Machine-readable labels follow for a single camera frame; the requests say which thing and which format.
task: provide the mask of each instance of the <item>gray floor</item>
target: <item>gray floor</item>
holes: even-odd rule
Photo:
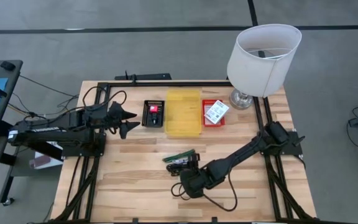
[[[256,0],[260,24],[358,25],[358,1]],[[0,29],[152,26],[249,26],[247,1],[0,0]],[[170,72],[174,79],[222,79],[239,32],[0,35],[0,60],[21,59],[22,74],[77,94],[83,80],[129,73]],[[317,214],[358,223],[358,148],[346,121],[358,106],[358,30],[303,31],[285,82]],[[65,100],[20,79],[15,89],[30,110],[57,111]],[[11,103],[19,105],[16,98]],[[21,119],[8,110],[4,119]],[[358,129],[351,130],[358,142]],[[0,165],[0,189],[7,167]],[[0,205],[0,223],[41,222],[59,173],[15,179],[13,205]]]

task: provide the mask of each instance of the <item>lamp base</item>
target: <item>lamp base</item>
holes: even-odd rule
[[[252,96],[234,89],[230,94],[230,104],[237,110],[245,110],[252,104]]]

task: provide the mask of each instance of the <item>wheel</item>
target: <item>wheel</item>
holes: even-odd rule
[[[8,198],[4,203],[2,203],[3,206],[11,205],[15,200],[13,198]]]

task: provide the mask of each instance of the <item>white lampshade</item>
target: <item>white lampshade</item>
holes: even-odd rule
[[[301,32],[289,25],[269,24],[242,31],[227,65],[227,76],[237,90],[251,96],[276,92],[284,83]],[[265,58],[258,56],[263,51]]]

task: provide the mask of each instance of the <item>red box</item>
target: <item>red box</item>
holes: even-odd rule
[[[212,128],[215,127],[215,128],[217,128],[217,127],[220,127],[220,126],[224,125],[224,116],[219,121],[218,124],[213,124],[208,118],[206,118],[204,116],[205,112],[207,112],[210,109],[210,107],[212,107],[212,105],[214,105],[214,103],[217,102],[217,101],[218,100],[203,100],[203,114],[202,114],[203,119],[202,120],[203,120],[203,124],[204,124],[205,127],[212,127]]]

